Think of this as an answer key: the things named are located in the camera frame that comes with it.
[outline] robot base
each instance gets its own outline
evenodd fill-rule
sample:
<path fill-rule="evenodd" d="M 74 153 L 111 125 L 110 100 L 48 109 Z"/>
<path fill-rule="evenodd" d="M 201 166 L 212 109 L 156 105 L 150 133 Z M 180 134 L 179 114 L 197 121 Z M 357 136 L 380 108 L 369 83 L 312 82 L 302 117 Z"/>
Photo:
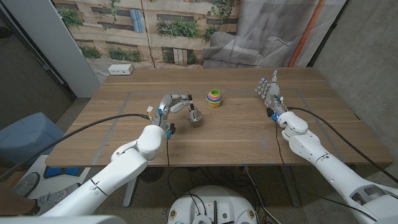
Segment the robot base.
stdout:
<path fill-rule="evenodd" d="M 170 208 L 168 224 L 257 223 L 257 217 L 250 202 L 231 189 L 207 185 L 192 189 L 190 192 L 203 200 L 205 208 L 199 198 L 192 196 L 199 207 L 198 211 L 187 192 Z"/>

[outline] power strip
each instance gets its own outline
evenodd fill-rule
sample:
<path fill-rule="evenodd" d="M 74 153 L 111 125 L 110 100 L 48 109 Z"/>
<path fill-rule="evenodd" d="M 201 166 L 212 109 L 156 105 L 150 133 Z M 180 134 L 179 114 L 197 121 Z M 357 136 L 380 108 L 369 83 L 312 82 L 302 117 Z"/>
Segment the power strip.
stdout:
<path fill-rule="evenodd" d="M 130 75 L 134 68 L 131 64 L 111 65 L 108 68 L 111 75 Z"/>

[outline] blue chair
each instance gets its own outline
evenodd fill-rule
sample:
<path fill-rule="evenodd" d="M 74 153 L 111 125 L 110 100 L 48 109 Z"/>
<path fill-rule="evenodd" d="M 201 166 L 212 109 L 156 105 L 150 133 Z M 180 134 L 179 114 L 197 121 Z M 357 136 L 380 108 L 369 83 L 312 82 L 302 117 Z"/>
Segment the blue chair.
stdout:
<path fill-rule="evenodd" d="M 0 131 L 0 156 L 17 164 L 60 139 L 63 134 L 43 113 L 32 114 Z M 41 155 L 50 154 L 52 149 L 47 149 Z M 37 158 L 31 159 L 26 165 L 31 166 Z"/>

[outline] orange pipe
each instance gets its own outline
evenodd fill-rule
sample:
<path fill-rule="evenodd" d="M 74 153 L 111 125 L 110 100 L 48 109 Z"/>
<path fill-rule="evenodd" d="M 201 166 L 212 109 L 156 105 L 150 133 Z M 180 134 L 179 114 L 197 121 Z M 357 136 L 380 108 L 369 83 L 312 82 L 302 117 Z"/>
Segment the orange pipe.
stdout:
<path fill-rule="evenodd" d="M 298 43 L 298 46 L 294 50 L 293 56 L 290 59 L 288 67 L 294 66 L 294 63 L 296 62 L 297 57 L 299 56 L 301 50 L 303 49 L 305 42 L 307 41 L 308 37 L 310 36 L 312 28 L 314 27 L 315 23 L 317 22 L 318 17 L 322 12 L 322 9 L 323 9 L 323 6 L 325 5 L 325 3 L 326 3 L 326 0 L 319 0 L 319 3 L 311 16 L 311 19 L 308 22 L 307 28 L 305 28 L 303 36 L 301 36 L 300 42 Z"/>

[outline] wooden table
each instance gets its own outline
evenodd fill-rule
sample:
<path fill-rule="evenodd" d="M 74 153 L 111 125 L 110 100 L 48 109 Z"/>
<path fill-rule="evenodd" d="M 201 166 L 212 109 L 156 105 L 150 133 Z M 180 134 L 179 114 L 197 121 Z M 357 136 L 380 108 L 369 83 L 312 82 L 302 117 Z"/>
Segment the wooden table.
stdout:
<path fill-rule="evenodd" d="M 200 127 L 187 121 L 187 110 L 170 114 L 176 133 L 169 140 L 171 166 L 281 165 L 275 123 L 266 116 L 263 100 L 253 91 L 273 68 L 135 70 L 130 76 L 109 76 L 67 131 L 96 120 L 124 113 L 146 114 L 157 108 L 166 94 L 192 94 L 203 114 Z M 278 84 L 287 106 L 312 110 L 330 122 L 344 137 L 378 164 L 392 162 L 389 151 L 372 135 L 330 85 L 313 68 L 278 68 Z M 223 94 L 218 108 L 211 108 L 206 94 Z M 337 158 L 347 164 L 367 163 L 322 122 L 294 111 Z M 149 124 L 138 117 L 120 118 L 86 129 L 61 142 L 46 164 L 51 167 L 103 167 L 121 145 L 137 139 Z M 295 155 L 279 134 L 282 156 L 289 165 L 309 165 Z M 150 166 L 167 166 L 165 141 Z"/>

